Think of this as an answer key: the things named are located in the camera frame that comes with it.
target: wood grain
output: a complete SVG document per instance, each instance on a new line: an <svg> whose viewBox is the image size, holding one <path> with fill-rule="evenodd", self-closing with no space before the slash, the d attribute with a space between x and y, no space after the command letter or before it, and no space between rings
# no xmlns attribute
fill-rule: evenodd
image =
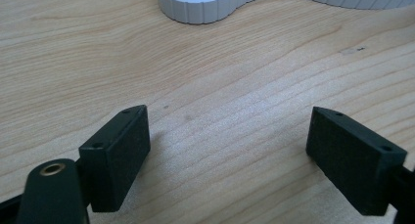
<svg viewBox="0 0 415 224"><path fill-rule="evenodd" d="M149 108L152 151L92 223L392 223L362 217L305 154L312 106L415 166L415 7L258 0L186 25L157 0L0 0L0 201L118 111Z"/></svg>

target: wooden surface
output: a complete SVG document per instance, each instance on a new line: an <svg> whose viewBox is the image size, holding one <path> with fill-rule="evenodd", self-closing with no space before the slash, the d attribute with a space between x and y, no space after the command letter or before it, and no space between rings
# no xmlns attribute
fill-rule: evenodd
<svg viewBox="0 0 415 224"><path fill-rule="evenodd" d="M186 25L157 0L0 0L0 201L118 111L146 104L152 151L92 223L392 223L362 217L305 154L312 106L415 166L415 7L258 0Z"/></svg>

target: wooden table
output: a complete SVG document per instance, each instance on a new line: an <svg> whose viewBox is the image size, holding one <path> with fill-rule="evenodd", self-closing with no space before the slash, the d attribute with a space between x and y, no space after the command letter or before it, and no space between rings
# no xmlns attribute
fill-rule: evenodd
<svg viewBox="0 0 415 224"><path fill-rule="evenodd" d="M187 25L157 0L0 0L0 201L118 111L146 104L152 151L92 223L392 223L362 217L305 154L313 106L415 165L415 7L258 0Z"/></svg>

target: screw hole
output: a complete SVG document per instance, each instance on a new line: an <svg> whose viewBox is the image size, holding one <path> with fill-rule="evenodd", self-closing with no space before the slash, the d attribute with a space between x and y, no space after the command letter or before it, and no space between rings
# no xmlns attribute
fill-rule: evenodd
<svg viewBox="0 0 415 224"><path fill-rule="evenodd" d="M52 175L55 175L55 174L61 172L64 169L65 169L65 164L64 163L53 163L53 164L50 164L50 165L42 168L42 170L40 170L40 175L42 175L42 176L52 176Z"/></svg>
<svg viewBox="0 0 415 224"><path fill-rule="evenodd" d="M104 146L103 143L95 143L91 147L94 148L94 149L102 149L103 146Z"/></svg>
<svg viewBox="0 0 415 224"><path fill-rule="evenodd" d="M391 152L392 151L392 148L388 147L388 146L381 146L381 149L386 151L386 152Z"/></svg>

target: ribbed edge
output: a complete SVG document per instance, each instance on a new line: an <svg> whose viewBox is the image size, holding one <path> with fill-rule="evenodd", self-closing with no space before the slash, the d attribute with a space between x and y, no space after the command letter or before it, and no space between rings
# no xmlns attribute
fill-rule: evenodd
<svg viewBox="0 0 415 224"><path fill-rule="evenodd" d="M237 8L253 0L215 0L189 3L176 0L159 0L161 10L171 19L191 24L220 21ZM415 4L415 0L313 0L332 6L351 9L392 9Z"/></svg>

